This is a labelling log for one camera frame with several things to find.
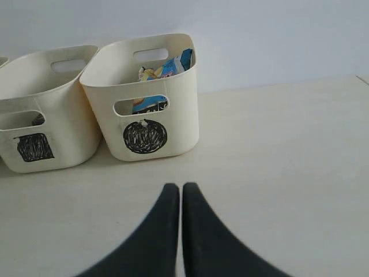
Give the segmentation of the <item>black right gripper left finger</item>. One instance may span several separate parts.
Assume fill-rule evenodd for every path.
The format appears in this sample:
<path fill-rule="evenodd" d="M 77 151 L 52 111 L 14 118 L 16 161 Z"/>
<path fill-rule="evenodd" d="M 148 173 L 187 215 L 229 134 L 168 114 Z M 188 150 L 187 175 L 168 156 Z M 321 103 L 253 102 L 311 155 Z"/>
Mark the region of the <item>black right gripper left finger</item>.
<path fill-rule="evenodd" d="M 178 186 L 165 184 L 131 235 L 79 276 L 175 276 L 179 205 Z"/>

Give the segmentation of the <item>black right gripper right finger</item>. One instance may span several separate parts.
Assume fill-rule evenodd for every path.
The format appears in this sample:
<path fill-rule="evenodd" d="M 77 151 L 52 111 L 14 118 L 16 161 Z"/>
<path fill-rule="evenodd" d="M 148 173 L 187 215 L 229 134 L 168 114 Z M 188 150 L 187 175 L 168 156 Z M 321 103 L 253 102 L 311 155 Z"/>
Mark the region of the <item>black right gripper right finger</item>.
<path fill-rule="evenodd" d="M 288 276 L 240 241 L 194 182 L 182 190 L 182 251 L 186 276 Z"/>

